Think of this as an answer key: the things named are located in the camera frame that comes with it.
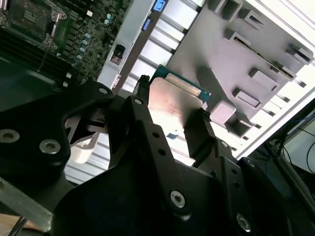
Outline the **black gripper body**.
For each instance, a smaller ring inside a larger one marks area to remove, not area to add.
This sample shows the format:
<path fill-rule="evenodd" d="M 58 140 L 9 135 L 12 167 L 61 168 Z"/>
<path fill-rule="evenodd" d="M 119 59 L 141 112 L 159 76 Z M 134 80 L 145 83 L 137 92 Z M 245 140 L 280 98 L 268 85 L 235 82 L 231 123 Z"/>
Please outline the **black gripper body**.
<path fill-rule="evenodd" d="M 161 136 L 142 136 L 120 163 L 70 191 L 54 213 L 54 236 L 302 236 L 291 208 L 250 165 L 209 137 L 207 171 L 177 163 Z"/>

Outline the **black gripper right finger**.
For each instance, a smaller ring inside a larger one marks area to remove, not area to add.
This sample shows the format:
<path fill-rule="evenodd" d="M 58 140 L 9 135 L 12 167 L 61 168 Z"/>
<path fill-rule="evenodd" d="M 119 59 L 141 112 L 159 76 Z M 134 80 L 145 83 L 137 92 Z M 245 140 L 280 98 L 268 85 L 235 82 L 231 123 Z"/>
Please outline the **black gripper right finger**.
<path fill-rule="evenodd" d="M 203 109 L 192 114 L 184 134 L 194 167 L 215 180 L 212 202 L 219 210 L 219 222 L 227 224 L 225 228 L 230 233 L 251 233 L 252 208 L 243 172 L 229 145 L 215 136 L 210 114 Z"/>

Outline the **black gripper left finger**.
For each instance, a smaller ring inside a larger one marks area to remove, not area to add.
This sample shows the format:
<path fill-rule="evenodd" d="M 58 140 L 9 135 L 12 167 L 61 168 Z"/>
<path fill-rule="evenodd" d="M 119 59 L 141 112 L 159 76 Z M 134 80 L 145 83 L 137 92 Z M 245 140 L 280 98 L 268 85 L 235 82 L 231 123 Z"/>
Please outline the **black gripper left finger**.
<path fill-rule="evenodd" d="M 139 137 L 161 136 L 167 143 L 149 113 L 149 91 L 147 76 L 127 98 L 88 82 L 1 112 L 1 176 L 35 186 L 52 183 L 64 170 L 71 147 L 96 132 L 109 135 L 111 168 L 132 151 Z"/>

